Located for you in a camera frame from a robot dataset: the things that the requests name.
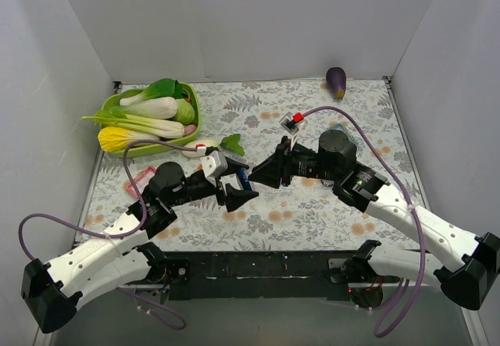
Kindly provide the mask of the blue round pill container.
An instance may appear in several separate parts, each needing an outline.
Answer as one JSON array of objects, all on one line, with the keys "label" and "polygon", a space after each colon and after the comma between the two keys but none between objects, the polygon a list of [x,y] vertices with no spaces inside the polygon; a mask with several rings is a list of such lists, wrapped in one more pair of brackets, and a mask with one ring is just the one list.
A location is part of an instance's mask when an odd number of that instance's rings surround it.
[{"label": "blue round pill container", "polygon": [[253,187],[251,181],[248,179],[245,169],[240,168],[236,172],[236,177],[237,177],[237,181],[239,183],[240,189],[246,190],[246,191],[254,191],[254,187]]}]

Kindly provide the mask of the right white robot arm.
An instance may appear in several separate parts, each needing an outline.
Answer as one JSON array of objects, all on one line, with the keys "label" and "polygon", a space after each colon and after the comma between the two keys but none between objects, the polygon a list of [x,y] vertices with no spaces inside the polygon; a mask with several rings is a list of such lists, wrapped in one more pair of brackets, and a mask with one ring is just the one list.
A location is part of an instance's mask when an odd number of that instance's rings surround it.
[{"label": "right white robot arm", "polygon": [[317,151],[283,137],[249,179],[272,188],[289,185],[293,177],[331,182],[341,202],[394,227],[423,249],[365,241],[350,258],[330,264],[334,281],[362,283],[377,276],[420,281],[440,288],[465,309],[480,309],[499,275],[499,238],[492,233],[477,236],[409,204],[394,184],[358,162],[356,154],[356,145],[340,130],[323,132]]}]

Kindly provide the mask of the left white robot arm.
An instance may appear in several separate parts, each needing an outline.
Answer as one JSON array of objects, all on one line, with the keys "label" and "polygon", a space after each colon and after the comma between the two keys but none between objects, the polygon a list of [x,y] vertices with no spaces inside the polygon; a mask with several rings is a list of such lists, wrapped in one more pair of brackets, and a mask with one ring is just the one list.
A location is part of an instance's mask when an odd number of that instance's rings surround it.
[{"label": "left white robot arm", "polygon": [[180,164],[164,162],[141,194],[101,234],[47,262],[32,258],[23,271],[21,296],[40,331],[65,326],[77,310],[125,284],[160,282],[166,259],[151,239],[173,223],[174,207],[215,197],[233,212],[258,197],[245,179],[245,164],[218,151],[201,159],[202,168],[186,176]]}]

